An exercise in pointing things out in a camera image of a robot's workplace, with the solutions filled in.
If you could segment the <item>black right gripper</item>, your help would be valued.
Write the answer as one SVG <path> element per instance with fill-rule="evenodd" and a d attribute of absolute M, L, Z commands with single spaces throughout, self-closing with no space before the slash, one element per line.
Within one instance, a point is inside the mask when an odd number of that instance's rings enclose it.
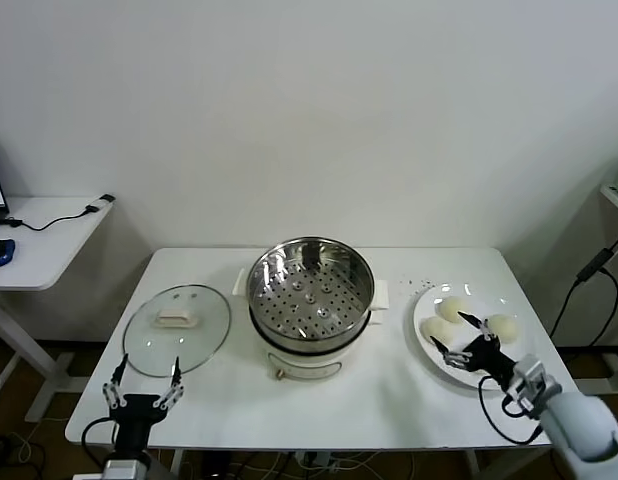
<path fill-rule="evenodd" d="M 444 363 L 453 368 L 467 368 L 470 372 L 484 370 L 501 388 L 508 388 L 513 378 L 515 361 L 501 351 L 498 336 L 487 325 L 486 320 L 462 311 L 457 314 L 477 329 L 480 336 L 468 344 L 463 352 L 450 350 L 440 340 L 430 336 Z"/>

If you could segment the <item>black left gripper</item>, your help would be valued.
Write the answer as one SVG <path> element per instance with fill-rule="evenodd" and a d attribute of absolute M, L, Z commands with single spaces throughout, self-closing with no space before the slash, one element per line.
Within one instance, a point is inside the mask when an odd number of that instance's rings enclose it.
<path fill-rule="evenodd" d="M 148 458 L 148 440 L 152 427 L 162 421 L 162 410 L 170 410 L 184 395 L 179 358 L 175 359 L 169 388 L 161 395 L 125 394 L 120 384 L 128 362 L 124 354 L 102 393 L 109 417 L 118 425 L 114 449 L 109 458 Z"/>

